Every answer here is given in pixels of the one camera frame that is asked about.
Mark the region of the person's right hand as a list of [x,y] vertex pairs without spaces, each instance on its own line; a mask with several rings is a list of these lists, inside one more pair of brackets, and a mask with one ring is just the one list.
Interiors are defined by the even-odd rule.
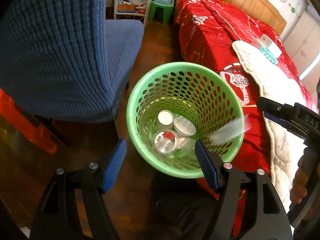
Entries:
[[302,199],[307,195],[308,190],[306,185],[309,181],[309,176],[303,168],[304,156],[299,159],[298,170],[295,174],[292,189],[290,190],[290,200],[294,204],[301,203]]

